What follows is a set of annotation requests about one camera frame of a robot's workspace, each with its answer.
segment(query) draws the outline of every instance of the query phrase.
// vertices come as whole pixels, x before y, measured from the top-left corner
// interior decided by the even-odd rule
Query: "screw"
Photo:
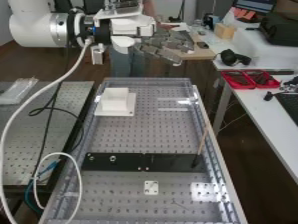
[[[118,159],[116,156],[111,156],[111,157],[110,157],[110,161],[111,161],[112,163],[116,162],[116,159]]]

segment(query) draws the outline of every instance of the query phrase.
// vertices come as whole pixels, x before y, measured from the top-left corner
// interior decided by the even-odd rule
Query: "black box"
[[[260,28],[269,43],[298,47],[298,14],[271,13]]]

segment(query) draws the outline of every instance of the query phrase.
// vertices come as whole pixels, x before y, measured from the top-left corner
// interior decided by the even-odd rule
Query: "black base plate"
[[[83,163],[86,171],[123,172],[188,172],[204,173],[203,156],[193,154],[141,154],[141,153],[87,153]]]

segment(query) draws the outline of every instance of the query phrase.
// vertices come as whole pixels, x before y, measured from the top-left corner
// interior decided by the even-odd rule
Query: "red tray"
[[[255,81],[256,87],[260,89],[280,88],[281,83],[273,76],[263,70],[245,70],[245,74]]]
[[[227,82],[235,89],[255,89],[256,83],[243,71],[232,70],[221,72]]]

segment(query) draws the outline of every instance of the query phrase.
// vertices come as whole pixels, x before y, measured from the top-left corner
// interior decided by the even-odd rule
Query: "cardboard box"
[[[217,23],[215,33],[221,39],[233,39],[236,28],[227,26],[223,23]]]

